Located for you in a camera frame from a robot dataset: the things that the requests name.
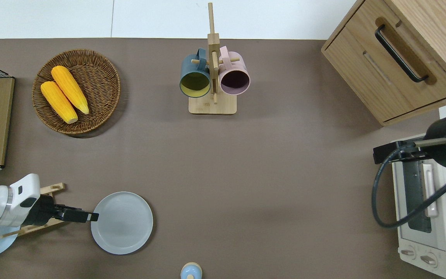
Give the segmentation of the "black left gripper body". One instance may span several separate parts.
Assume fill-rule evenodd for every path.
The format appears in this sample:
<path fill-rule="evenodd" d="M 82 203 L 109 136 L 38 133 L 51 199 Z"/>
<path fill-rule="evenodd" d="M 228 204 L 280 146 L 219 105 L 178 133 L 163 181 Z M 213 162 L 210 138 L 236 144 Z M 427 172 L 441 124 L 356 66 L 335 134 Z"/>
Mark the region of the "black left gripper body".
<path fill-rule="evenodd" d="M 80 208 L 55 203 L 51 196 L 40 196 L 33 205 L 33 224 L 43 226 L 51 219 L 70 222 L 87 222 L 87 212 Z"/>

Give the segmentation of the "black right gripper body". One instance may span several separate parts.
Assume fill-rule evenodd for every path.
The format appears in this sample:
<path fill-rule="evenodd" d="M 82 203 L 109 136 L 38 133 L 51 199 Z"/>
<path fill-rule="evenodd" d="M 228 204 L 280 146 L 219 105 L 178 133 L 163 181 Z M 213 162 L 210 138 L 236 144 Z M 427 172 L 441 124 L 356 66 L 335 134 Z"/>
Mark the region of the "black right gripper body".
<path fill-rule="evenodd" d="M 420 148 L 416 147 L 414 141 L 395 141 L 393 143 L 393 152 L 389 154 L 389 162 L 400 161 L 400 151 L 402 150 L 414 150 L 418 151 L 418 161 L 427 159 L 427 154 Z"/>

